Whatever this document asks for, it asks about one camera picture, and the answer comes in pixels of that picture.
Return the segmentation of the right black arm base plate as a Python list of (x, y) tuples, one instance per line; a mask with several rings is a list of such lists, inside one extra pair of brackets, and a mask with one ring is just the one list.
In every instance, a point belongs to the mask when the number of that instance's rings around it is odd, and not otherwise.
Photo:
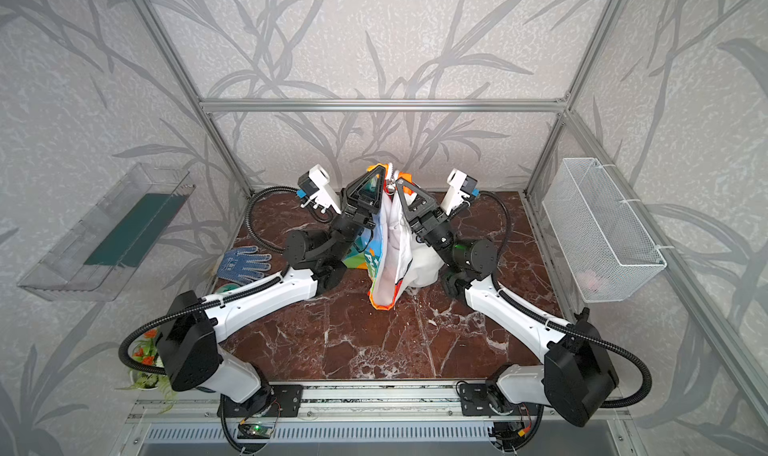
[(511, 403), (499, 390), (486, 383), (459, 380), (454, 389), (459, 398), (463, 416), (538, 416), (537, 404)]

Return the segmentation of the white red rainbow jacket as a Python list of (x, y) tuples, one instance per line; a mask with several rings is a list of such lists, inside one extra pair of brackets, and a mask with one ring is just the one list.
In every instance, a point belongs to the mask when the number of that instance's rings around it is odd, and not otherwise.
[(412, 181), (409, 173), (401, 173), (385, 164), (386, 179), (382, 207), (374, 217), (375, 228), (365, 231), (356, 241), (364, 247), (344, 260), (350, 269), (365, 270), (371, 280), (368, 298), (377, 310), (392, 309), (408, 288), (423, 288), (436, 282), (443, 261), (437, 253), (416, 240), (402, 215), (395, 191), (395, 181), (402, 177)]

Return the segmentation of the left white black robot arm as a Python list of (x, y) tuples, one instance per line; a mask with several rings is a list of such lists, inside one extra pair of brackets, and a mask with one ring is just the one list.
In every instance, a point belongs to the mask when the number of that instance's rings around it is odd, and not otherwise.
[(121, 342), (119, 361), (137, 372), (167, 376), (176, 392), (203, 387), (238, 404), (264, 404), (269, 393), (265, 378), (222, 348), (222, 342), (264, 316), (341, 283), (355, 241), (375, 228), (386, 173), (386, 167), (374, 166), (335, 192), (326, 171), (311, 168), (293, 190), (303, 206), (332, 212), (329, 227), (289, 232), (282, 251), (287, 266), (280, 272), (225, 293), (177, 296), (166, 315)]

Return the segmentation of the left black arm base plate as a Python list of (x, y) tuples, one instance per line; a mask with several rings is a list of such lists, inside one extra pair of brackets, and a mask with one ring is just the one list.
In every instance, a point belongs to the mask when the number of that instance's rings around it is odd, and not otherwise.
[(236, 403), (223, 396), (217, 415), (239, 419), (262, 416), (295, 418), (299, 413), (303, 389), (304, 386), (300, 384), (272, 385), (269, 389), (260, 389), (243, 403)]

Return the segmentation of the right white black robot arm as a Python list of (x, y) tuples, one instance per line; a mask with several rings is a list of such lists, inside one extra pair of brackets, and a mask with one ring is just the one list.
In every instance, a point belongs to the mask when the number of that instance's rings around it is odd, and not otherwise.
[(650, 394), (653, 377), (647, 364), (604, 340), (588, 310), (570, 322), (534, 306), (499, 282), (500, 251), (491, 240), (462, 239), (455, 233), (453, 217), (482, 194), (472, 181), (451, 187), (442, 201), (403, 178), (395, 189), (409, 229), (443, 263), (439, 281), (446, 295), (491, 318), (539, 362), (511, 364), (489, 378), (489, 398), (498, 408), (546, 406), (583, 427), (601, 408), (633, 406)]

